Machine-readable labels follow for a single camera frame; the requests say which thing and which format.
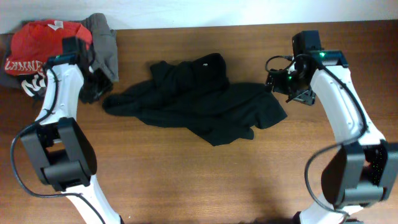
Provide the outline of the black t-shirt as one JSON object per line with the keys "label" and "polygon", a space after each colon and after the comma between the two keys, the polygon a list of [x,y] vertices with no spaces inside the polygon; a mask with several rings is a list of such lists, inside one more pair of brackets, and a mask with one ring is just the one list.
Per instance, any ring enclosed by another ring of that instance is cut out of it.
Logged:
{"label": "black t-shirt", "polygon": [[254,139],[287,117],[263,83],[230,83],[219,53],[177,65],[149,67],[152,78],[109,95],[103,109],[161,128],[187,128],[212,146]]}

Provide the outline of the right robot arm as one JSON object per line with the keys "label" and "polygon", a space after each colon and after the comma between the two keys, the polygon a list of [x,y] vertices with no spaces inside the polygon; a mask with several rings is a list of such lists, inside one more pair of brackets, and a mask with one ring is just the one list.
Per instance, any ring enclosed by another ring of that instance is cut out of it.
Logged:
{"label": "right robot arm", "polygon": [[292,221],[354,223],[354,213],[389,198],[397,178],[397,144],[386,141],[371,121],[341,51],[325,50],[315,30],[295,34],[292,48],[287,67],[268,69],[266,87],[305,105],[319,100],[337,150],[322,172],[322,193]]}

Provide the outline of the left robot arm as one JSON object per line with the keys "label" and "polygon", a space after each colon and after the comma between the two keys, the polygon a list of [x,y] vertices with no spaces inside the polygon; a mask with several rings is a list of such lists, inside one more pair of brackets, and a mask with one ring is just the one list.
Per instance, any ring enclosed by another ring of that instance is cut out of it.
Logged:
{"label": "left robot arm", "polygon": [[47,88],[38,117],[17,134],[10,148],[13,156],[16,142],[22,142],[37,177],[54,193],[35,193],[16,170],[13,174],[31,196],[69,199],[86,223],[122,223],[98,183],[95,151],[76,121],[81,93],[98,81],[85,41],[67,37],[61,47],[61,53],[44,64]]}

